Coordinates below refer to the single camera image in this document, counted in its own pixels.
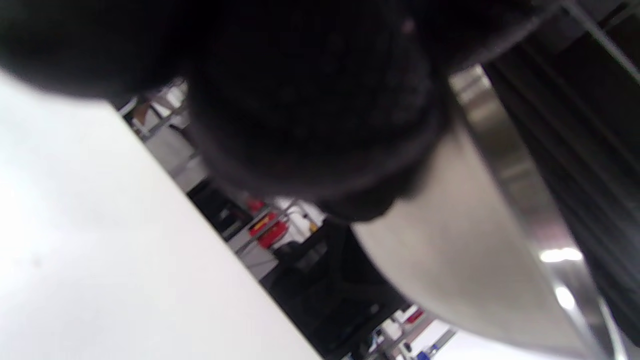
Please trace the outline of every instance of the black fabric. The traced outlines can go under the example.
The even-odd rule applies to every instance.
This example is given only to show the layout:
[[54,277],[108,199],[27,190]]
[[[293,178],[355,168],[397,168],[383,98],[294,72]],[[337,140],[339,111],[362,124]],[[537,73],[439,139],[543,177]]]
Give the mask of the black fabric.
[[410,192],[446,129],[449,72],[508,48],[556,2],[5,0],[0,65],[111,99],[183,76],[216,183],[368,220]]

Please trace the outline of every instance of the metal pole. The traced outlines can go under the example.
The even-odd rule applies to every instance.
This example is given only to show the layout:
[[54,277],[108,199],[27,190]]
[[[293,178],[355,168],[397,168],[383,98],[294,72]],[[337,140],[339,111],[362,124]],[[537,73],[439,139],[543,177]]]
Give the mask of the metal pole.
[[631,59],[616,45],[598,23],[574,0],[563,3],[563,8],[591,34],[591,36],[625,69],[640,85],[640,71]]

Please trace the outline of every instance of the stainless steel bowl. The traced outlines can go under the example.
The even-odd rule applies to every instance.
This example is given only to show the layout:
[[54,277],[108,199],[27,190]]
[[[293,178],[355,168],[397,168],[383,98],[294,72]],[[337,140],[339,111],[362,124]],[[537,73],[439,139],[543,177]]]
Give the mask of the stainless steel bowl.
[[422,190],[355,228],[380,270],[441,319],[577,359],[625,359],[582,254],[480,66]]

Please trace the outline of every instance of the white surface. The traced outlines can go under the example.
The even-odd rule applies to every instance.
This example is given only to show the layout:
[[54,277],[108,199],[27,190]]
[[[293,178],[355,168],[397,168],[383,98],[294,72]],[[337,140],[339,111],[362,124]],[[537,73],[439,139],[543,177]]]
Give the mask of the white surface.
[[458,332],[434,357],[436,360],[569,360],[521,350],[468,332]]
[[2,360],[317,359],[108,105],[0,111]]

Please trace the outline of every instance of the black object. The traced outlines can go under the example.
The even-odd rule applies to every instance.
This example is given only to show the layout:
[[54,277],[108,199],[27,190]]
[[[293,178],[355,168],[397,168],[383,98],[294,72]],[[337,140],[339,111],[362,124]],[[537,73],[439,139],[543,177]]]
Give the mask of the black object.
[[178,75],[192,1],[3,0],[0,63],[45,90],[133,96]]
[[187,196],[226,241],[247,226],[253,217],[205,179]]
[[[609,33],[640,65],[639,31],[629,17]],[[640,86],[589,35],[558,53],[535,35],[487,73],[613,317],[640,345]]]
[[449,71],[505,50],[556,2],[3,0],[0,64],[110,99],[183,76],[188,132],[220,186],[368,220],[406,195],[399,178],[446,128]]
[[361,342],[406,300],[375,269],[351,228],[325,220],[260,281],[328,360]]

